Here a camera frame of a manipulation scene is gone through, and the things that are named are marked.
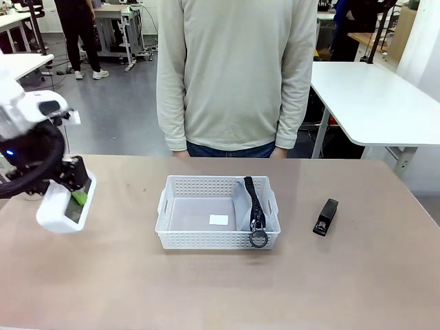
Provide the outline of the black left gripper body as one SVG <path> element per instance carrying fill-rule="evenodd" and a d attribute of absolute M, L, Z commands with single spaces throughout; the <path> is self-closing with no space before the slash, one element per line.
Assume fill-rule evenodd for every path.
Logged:
<path fill-rule="evenodd" d="M 3 141 L 1 154 L 13 169 L 6 173 L 9 181 L 1 185 L 1 198 L 21 193 L 43 195 L 64 152 L 64 137 L 56 126 L 36 126 L 25 135 Z"/>

